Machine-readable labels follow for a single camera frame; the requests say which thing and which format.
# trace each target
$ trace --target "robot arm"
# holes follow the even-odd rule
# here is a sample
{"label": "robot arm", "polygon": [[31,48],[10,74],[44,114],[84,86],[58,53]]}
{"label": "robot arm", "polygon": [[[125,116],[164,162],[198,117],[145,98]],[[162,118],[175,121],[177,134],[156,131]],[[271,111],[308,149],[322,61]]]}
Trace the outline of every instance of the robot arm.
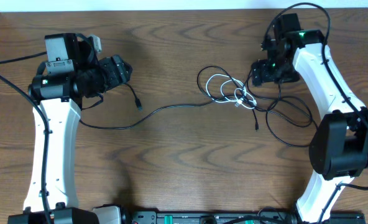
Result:
{"label": "robot arm", "polygon": [[[48,210],[54,222],[105,223],[120,221],[117,207],[98,208],[93,212],[80,210],[75,188],[75,139],[81,114],[81,102],[98,96],[130,80],[132,67],[118,55],[98,60],[99,38],[81,34],[45,36],[48,62],[41,63],[38,74],[29,85],[29,95],[48,120],[49,142],[46,168]],[[47,75],[42,75],[47,68]],[[41,197],[44,123],[34,109],[35,151],[32,178],[24,202],[24,214],[9,217],[9,223],[42,223],[44,205]]]}
{"label": "robot arm", "polygon": [[[324,37],[319,30],[301,30],[296,14],[285,14],[274,24],[275,39],[265,37],[262,44],[268,59],[252,65],[252,82],[296,82],[303,77],[315,100],[321,124],[310,143],[310,162],[314,168],[305,193],[297,200],[300,222],[316,223],[324,210],[323,220],[344,187],[368,168],[368,131],[345,102],[332,81],[322,59]],[[368,119],[368,110],[350,90],[335,66],[329,47],[325,47],[328,66],[353,105]],[[354,131],[346,136],[346,131]]]}

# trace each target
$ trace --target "wooden table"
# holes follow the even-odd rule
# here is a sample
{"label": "wooden table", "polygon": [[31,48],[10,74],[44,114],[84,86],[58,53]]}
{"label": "wooden table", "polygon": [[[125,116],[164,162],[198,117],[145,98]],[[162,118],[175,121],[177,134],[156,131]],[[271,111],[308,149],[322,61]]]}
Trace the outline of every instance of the wooden table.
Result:
{"label": "wooden table", "polygon": [[[96,34],[102,57],[119,54],[134,73],[130,83],[144,110],[134,105],[125,86],[105,94],[105,102],[82,118],[90,124],[124,126],[154,109],[208,99],[196,85],[206,65],[219,65],[244,79],[250,65],[266,58],[260,42],[279,10],[53,12],[0,15],[0,60],[45,50],[44,35],[62,32]],[[326,28],[315,9],[296,10],[306,29]],[[351,89],[368,106],[368,9],[330,9],[329,46]],[[27,89],[38,64],[46,57],[0,66],[10,81]],[[203,83],[215,71],[205,73]],[[219,86],[212,83],[214,90]],[[255,92],[276,95],[273,83]],[[305,100],[318,110],[304,81],[285,84],[284,95]],[[90,105],[96,99],[85,100]],[[259,101],[266,106],[269,102]],[[297,116],[282,105],[278,110]],[[312,168],[307,148],[278,142],[258,113],[254,129],[249,110],[212,104],[169,109],[125,131],[78,127],[75,182],[80,208],[120,203],[159,210],[238,211],[265,206],[290,208],[303,193]],[[283,139],[306,144],[314,128],[297,129],[271,116]],[[0,81],[0,223],[22,211],[34,150],[31,106]],[[368,170],[355,184],[368,185]],[[368,222],[368,192],[346,189],[334,210],[359,210]]]}

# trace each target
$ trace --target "white cable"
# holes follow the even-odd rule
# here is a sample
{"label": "white cable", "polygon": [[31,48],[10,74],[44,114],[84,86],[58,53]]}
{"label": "white cable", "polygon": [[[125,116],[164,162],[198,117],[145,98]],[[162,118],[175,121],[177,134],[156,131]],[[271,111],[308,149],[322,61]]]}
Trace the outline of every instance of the white cable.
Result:
{"label": "white cable", "polygon": [[[210,95],[210,93],[209,93],[208,85],[209,85],[210,80],[212,80],[212,78],[214,78],[214,77],[216,77],[216,76],[226,77],[226,78],[228,78],[228,79],[229,79],[229,80],[225,81],[223,84],[221,84],[221,86],[220,86],[220,93],[221,93],[222,95],[224,95],[224,93],[223,93],[223,86],[224,86],[225,84],[229,83],[229,82],[232,82],[232,80],[234,80],[236,83],[238,83],[238,84],[242,87],[242,88],[236,88],[236,89],[234,90],[235,100],[231,100],[231,99],[229,99],[229,98],[225,97],[225,99],[226,99],[226,100],[224,100],[224,101],[218,101],[218,100],[216,100],[216,101],[215,101],[216,103],[230,103],[230,102],[233,102],[233,103],[236,103],[236,106],[242,105],[243,107],[245,107],[245,108],[247,108],[247,109],[249,109],[249,110],[253,110],[253,109],[254,109],[254,107],[248,107],[248,106],[246,106],[246,105],[244,105],[244,104],[242,103],[242,102],[243,102],[243,100],[242,100],[242,99],[243,99],[243,97],[244,97],[244,96],[250,96],[250,97],[252,98],[252,100],[250,100],[250,102],[252,102],[252,103],[254,104],[254,106],[256,106],[256,105],[257,105],[257,102],[256,102],[255,98],[254,98],[250,93],[248,93],[248,92],[247,92],[247,90],[246,90],[245,85],[243,84],[243,82],[241,82],[240,80],[237,80],[236,78],[232,78],[232,79],[230,79],[230,77],[229,77],[228,75],[223,75],[223,74],[214,74],[214,75],[212,75],[212,76],[209,78],[209,80],[206,82],[206,92],[207,92],[207,94],[208,94],[210,97],[211,97],[211,95]],[[242,92],[243,92],[243,94],[244,94],[244,96],[243,96],[242,98],[238,98],[238,96],[236,95],[237,90],[242,90]]]}

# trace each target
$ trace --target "black bracket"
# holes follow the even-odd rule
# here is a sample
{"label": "black bracket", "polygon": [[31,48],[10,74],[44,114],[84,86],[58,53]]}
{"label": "black bracket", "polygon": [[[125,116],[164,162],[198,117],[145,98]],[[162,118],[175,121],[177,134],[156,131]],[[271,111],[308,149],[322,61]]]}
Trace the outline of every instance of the black bracket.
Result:
{"label": "black bracket", "polygon": [[53,34],[45,36],[45,43],[48,61],[39,65],[28,87],[37,104],[55,98],[62,102],[73,99],[81,108],[84,96],[99,96],[130,80],[133,68],[119,55],[98,60],[93,37]]}
{"label": "black bracket", "polygon": [[[99,224],[95,213],[79,208],[62,208],[54,210],[54,224]],[[10,215],[8,224],[44,224],[46,223],[44,212],[25,213],[22,215]]]}
{"label": "black bracket", "polygon": [[274,24],[274,36],[264,37],[262,50],[267,51],[267,59],[252,64],[252,83],[297,82],[300,74],[293,67],[293,58],[297,48],[306,44],[322,43],[324,36],[320,30],[302,30],[297,14],[280,16]]}
{"label": "black bracket", "polygon": [[[368,110],[363,108],[361,114],[368,122]],[[354,135],[348,136],[347,129]],[[333,111],[322,119],[309,153],[314,170],[326,180],[344,175],[358,177],[368,168],[368,130],[354,112]]]}

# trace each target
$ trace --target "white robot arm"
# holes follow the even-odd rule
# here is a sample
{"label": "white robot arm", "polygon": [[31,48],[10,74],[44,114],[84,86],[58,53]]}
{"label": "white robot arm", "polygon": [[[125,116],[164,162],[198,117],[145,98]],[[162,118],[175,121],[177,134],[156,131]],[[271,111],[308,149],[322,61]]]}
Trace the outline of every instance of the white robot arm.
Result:
{"label": "white robot arm", "polygon": [[[49,209],[56,206],[79,207],[75,189],[75,139],[80,119],[79,106],[73,101],[61,99],[42,100],[39,108],[48,119],[51,130],[47,157],[47,198]],[[41,212],[44,210],[40,195],[40,178],[44,146],[44,124],[38,112],[35,116],[35,152],[32,178],[24,210]]]}
{"label": "white robot arm", "polygon": [[[352,109],[348,107],[346,102],[344,102],[343,97],[334,85],[325,66],[323,65],[321,48],[322,44],[317,43],[308,44],[305,45],[304,48],[297,49],[293,59],[293,66],[301,77],[303,77],[310,89],[320,112],[321,119],[323,119],[326,114],[331,114],[336,110],[342,113],[352,112]],[[326,58],[329,59],[330,69],[332,70],[336,80],[340,83],[341,88],[346,92],[348,97],[351,97],[352,103],[361,110],[365,105],[347,86],[338,68],[333,62],[328,46],[325,48],[325,55]],[[325,180],[323,175],[318,174],[314,170],[304,194],[296,202],[301,220],[316,223],[320,217],[322,209],[324,209],[336,186],[342,182],[349,184],[353,179],[353,177],[346,175],[335,177],[332,180]],[[329,219],[333,204],[338,199],[343,189],[344,187],[342,187],[335,195],[327,211],[324,213],[323,220]]]}

